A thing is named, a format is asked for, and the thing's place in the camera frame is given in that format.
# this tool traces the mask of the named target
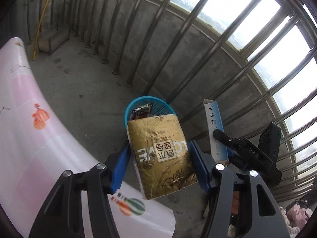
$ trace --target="metal railing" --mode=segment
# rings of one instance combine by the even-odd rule
[[[75,22],[75,36],[78,36],[79,29],[81,29],[81,36],[80,41],[84,41],[84,33],[85,29],[88,26],[88,35],[86,37],[87,45],[86,47],[90,47],[90,40],[92,37],[92,27],[94,24],[94,20],[98,21],[98,27],[96,31],[95,36],[95,47],[94,47],[94,54],[97,55],[99,53],[99,42],[101,41],[101,32],[103,28],[103,20],[104,16],[107,13],[107,7],[109,4],[109,0],[103,0],[103,5],[100,12],[95,11],[95,3],[96,0],[93,0],[93,6],[90,10],[88,8],[88,1],[89,0],[75,0],[76,3],[74,6],[74,22]],[[118,58],[115,63],[115,67],[113,69],[114,74],[119,74],[120,64],[123,59],[123,54],[125,50],[126,43],[129,38],[130,31],[132,29],[132,26],[135,21],[136,14],[138,12],[139,6],[142,3],[143,0],[136,0],[133,10],[128,17],[127,25],[123,31],[123,40],[121,41],[121,44],[119,46],[119,52],[118,52]],[[174,53],[176,47],[184,37],[185,33],[188,31],[188,29],[197,21],[197,16],[201,12],[202,8],[205,6],[206,2],[208,0],[199,0],[199,2],[196,4],[196,6],[193,8],[191,13],[187,16],[187,18],[184,20],[184,23],[180,30],[177,32],[176,36],[173,38],[170,45],[167,47],[164,55],[162,56],[161,60],[157,64],[155,70],[153,71],[153,74],[151,78],[149,79],[146,88],[143,91],[143,95],[146,95],[149,93],[151,88],[153,87],[153,84],[157,80],[158,76],[161,74],[162,70],[164,69],[165,65],[167,64],[168,60]],[[262,0],[252,0],[246,8],[240,13],[240,15],[230,24],[230,26],[221,34],[218,34],[218,38],[216,38],[215,42],[207,52],[201,57],[201,59],[198,61],[198,63],[189,71],[189,73],[185,76],[183,80],[180,81],[178,86],[172,91],[172,93],[167,97],[166,102],[171,103],[174,101],[174,99],[182,92],[182,90],[188,85],[188,83],[197,76],[197,73],[203,68],[208,66],[208,61],[210,58],[212,58],[215,54],[215,52],[223,48],[223,46],[226,45],[226,42],[228,42],[229,37],[234,33],[234,31],[240,26],[240,24],[244,21],[244,19],[249,15],[249,13],[256,7],[256,5]],[[171,0],[163,0],[160,2],[160,6],[158,11],[156,12],[155,16],[153,17],[153,20],[146,31],[145,37],[138,49],[136,58],[134,62],[132,63],[131,70],[128,74],[128,78],[126,79],[125,85],[127,87],[131,87],[133,85],[134,76],[137,73],[138,67],[140,65],[140,61],[145,53],[145,49],[154,33],[154,30],[158,24],[158,22],[161,19],[161,15],[166,10],[171,3]],[[222,83],[216,90],[212,92],[212,94],[208,97],[209,99],[217,99],[219,96],[221,96],[223,93],[225,93],[230,87],[232,87],[233,84],[235,84],[238,80],[240,80],[243,76],[248,74],[253,70],[253,68],[281,41],[281,39],[299,22],[300,24],[303,24],[305,26],[305,30],[307,31],[307,35],[310,40],[307,42],[310,44],[311,50],[306,55],[305,58],[296,66],[289,74],[287,74],[283,79],[281,79],[279,82],[277,82],[275,85],[273,85],[271,88],[266,89],[266,91],[261,94],[258,98],[254,99],[252,102],[250,102],[248,105],[243,107],[240,110],[237,110],[235,113],[230,115],[228,118],[226,118],[223,121],[224,127],[231,124],[232,122],[236,121],[240,117],[244,116],[251,110],[258,107],[260,104],[267,102],[268,99],[271,99],[274,94],[276,94],[279,90],[281,90],[287,83],[289,83],[311,60],[316,58],[317,54],[317,31],[314,23],[308,16],[307,12],[303,8],[302,0],[280,0],[279,1],[281,7],[278,10],[278,12],[272,17],[272,19],[261,29],[261,31],[254,36],[254,38],[244,46],[244,48],[241,51],[235,51],[234,48],[232,48],[231,51],[228,51],[227,53],[231,55],[231,57],[238,57],[239,61],[244,62],[242,63],[241,69],[238,71],[238,73],[235,73],[234,75],[230,76],[228,80],[226,80],[224,83]],[[80,14],[82,11],[82,6],[85,6],[83,10],[83,20],[80,21]],[[108,62],[108,54],[110,49],[110,43],[112,39],[112,34],[114,32],[114,27],[117,21],[118,13],[120,10],[120,7],[122,6],[122,0],[117,0],[114,12],[111,17],[110,25],[108,30],[106,31],[106,38],[104,41],[105,48],[104,53],[102,54],[102,63]],[[261,50],[259,51],[253,58],[251,58],[249,61],[247,61],[247,58],[273,33],[274,30],[285,20],[287,16],[290,16],[290,19],[286,23],[286,25],[279,31],[279,33]],[[295,112],[303,108],[308,102],[310,102],[315,96],[317,95],[317,88],[311,92],[306,98],[304,98],[301,102],[299,102],[297,105],[292,107],[291,109],[287,110],[285,113],[282,113],[273,120],[276,124],[283,123],[284,120],[286,120],[288,117],[293,115]],[[186,113],[185,116],[180,119],[180,123],[183,124],[186,121],[189,121],[193,116],[195,116],[197,113],[199,113],[203,109],[202,105],[196,105],[190,112]],[[281,139],[281,144],[285,142],[289,142],[292,138],[296,137],[298,134],[302,133],[304,130],[308,129],[310,126],[312,126],[315,122],[317,122],[317,116],[312,119],[310,122],[302,126],[301,128],[288,133]],[[251,138],[259,135],[264,129],[266,128],[266,125],[260,126],[253,130],[252,132],[240,137],[240,138]],[[194,139],[202,139],[204,137],[208,136],[208,131],[202,131],[199,135],[196,135],[193,137]],[[290,150],[287,154],[278,157],[278,161],[285,160],[289,157],[294,157],[294,155],[298,152],[301,152],[302,150],[306,149],[313,143],[317,141],[317,137],[310,140],[309,142],[299,146],[298,148]],[[312,169],[313,167],[317,166],[317,163],[314,163],[310,165],[309,167],[294,172],[292,174],[284,175],[286,171],[290,169],[296,169],[297,166],[299,166],[302,163],[305,163],[307,160],[310,160],[315,155],[317,155],[317,152],[314,152],[313,154],[309,155],[307,158],[296,161],[292,163],[291,165],[286,166],[282,169],[283,171],[283,178],[280,186],[278,186],[276,189],[283,188],[283,192],[279,190],[277,193],[275,193],[276,198],[278,201],[285,200],[290,197],[294,196],[300,196],[302,194],[305,194],[307,191],[311,190],[311,185],[308,185],[304,189],[298,190],[299,187],[305,186],[311,182],[311,177],[316,173],[316,171],[313,171],[309,175],[305,176],[304,178],[297,179],[297,176],[300,174],[305,173],[306,171]],[[283,182],[285,180],[288,180],[290,178],[293,178],[293,180],[286,184],[286,182]]]

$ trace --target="blue gripper pad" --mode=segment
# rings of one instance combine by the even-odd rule
[[[205,192],[209,192],[211,189],[211,172],[215,165],[211,155],[201,152],[197,142],[192,140],[188,144],[188,150],[191,155],[194,171],[197,177],[199,186]]]
[[[109,166],[112,171],[111,192],[115,193],[117,189],[121,187],[130,158],[131,150],[129,142],[125,142],[119,152],[109,155],[106,165]]]

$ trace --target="gold package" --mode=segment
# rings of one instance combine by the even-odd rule
[[[144,198],[164,196],[196,182],[177,116],[128,121],[127,132]]]

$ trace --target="concrete floor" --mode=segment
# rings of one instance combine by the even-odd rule
[[[121,148],[126,139],[125,108],[140,92],[127,88],[122,75],[111,73],[111,60],[108,65],[102,64],[101,57],[93,55],[92,49],[71,37],[51,56],[39,53],[30,65],[51,108],[97,160],[103,162]],[[124,180],[140,190],[131,161]],[[173,237],[199,237],[206,196],[197,183],[157,201],[174,212]]]

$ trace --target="pink cloth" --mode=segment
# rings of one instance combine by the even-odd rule
[[[299,205],[296,204],[286,215],[295,226],[298,226],[299,229],[302,230],[312,213],[309,208],[300,208]]]

